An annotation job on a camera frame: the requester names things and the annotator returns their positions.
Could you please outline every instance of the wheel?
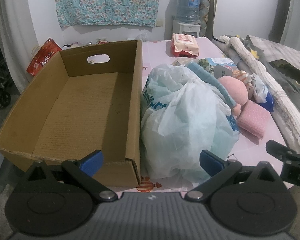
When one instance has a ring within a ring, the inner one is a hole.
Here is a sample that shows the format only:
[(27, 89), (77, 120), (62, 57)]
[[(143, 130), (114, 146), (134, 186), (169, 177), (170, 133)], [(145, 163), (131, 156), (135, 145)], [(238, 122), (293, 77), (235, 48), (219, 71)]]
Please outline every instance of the wheel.
[(8, 92), (3, 91), (0, 95), (0, 105), (7, 107), (11, 102), (11, 96)]

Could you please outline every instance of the pink bubble wrap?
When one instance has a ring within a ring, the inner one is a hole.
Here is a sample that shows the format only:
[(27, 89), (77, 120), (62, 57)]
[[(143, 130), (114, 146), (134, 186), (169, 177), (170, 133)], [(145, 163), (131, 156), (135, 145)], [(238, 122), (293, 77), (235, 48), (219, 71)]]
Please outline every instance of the pink bubble wrap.
[(248, 100), (240, 116), (237, 125), (262, 139), (271, 114), (262, 106)]

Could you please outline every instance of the brown cardboard box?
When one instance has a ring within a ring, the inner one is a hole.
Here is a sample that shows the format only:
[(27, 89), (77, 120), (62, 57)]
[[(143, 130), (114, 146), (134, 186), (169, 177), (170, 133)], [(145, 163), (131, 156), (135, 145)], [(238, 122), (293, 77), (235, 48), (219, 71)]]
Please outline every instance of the brown cardboard box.
[[(107, 54), (107, 63), (87, 58)], [(59, 164), (96, 149), (94, 176), (106, 186), (140, 181), (141, 41), (60, 51), (34, 77), (0, 130), (0, 152), (26, 171), (36, 159)]]

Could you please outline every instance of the white logo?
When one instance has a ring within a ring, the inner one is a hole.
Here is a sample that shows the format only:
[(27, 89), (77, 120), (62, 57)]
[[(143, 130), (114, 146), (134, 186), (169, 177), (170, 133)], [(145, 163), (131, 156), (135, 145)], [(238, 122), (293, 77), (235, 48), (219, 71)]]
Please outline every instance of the white logo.
[(151, 195), (151, 196), (149, 196), (148, 197), (148, 199), (150, 199), (150, 200), (154, 200), (154, 199), (156, 199), (157, 197), (155, 196), (155, 195)]

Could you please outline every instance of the oval cutout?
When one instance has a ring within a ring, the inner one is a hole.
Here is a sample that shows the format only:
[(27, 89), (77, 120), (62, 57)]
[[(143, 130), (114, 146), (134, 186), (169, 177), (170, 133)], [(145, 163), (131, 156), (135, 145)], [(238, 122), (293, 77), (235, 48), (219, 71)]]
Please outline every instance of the oval cutout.
[(106, 63), (109, 62), (109, 60), (110, 58), (107, 54), (98, 54), (87, 58), (89, 64)]

